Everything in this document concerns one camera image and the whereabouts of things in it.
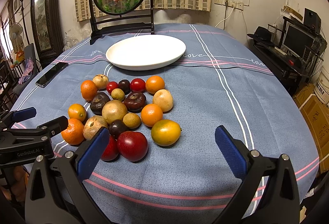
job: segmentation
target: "computer monitor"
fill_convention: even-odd
[[[282,45],[293,55],[296,57],[302,57],[303,60],[307,62],[310,57],[310,50],[305,46],[311,48],[314,42],[314,37],[290,23],[287,25],[287,32],[284,36]]]

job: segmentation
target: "smartphone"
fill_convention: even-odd
[[[43,75],[41,78],[37,80],[36,85],[41,88],[46,87],[48,83],[51,82],[53,78],[67,66],[68,63],[64,63],[64,62],[57,63],[52,68],[50,68],[50,70],[48,70],[45,73],[45,75]]]

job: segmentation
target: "framed painting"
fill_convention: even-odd
[[[33,38],[42,68],[63,52],[58,0],[31,0]]]

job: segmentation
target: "blue gripper pad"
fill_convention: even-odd
[[[243,180],[248,173],[249,161],[246,156],[248,149],[242,141],[233,139],[223,126],[216,128],[215,141],[234,176]]]
[[[109,140],[109,130],[102,127],[91,140],[84,141],[75,151],[75,168],[80,182],[90,178]]]
[[[37,115],[36,109],[34,107],[30,107],[30,108],[16,111],[12,116],[12,120],[13,120],[13,122],[19,123],[24,120],[33,118],[36,115]]]

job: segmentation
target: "speaker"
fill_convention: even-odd
[[[310,9],[305,8],[304,12],[304,25],[314,29],[317,34],[320,34],[321,30],[321,18],[316,12],[311,11]]]

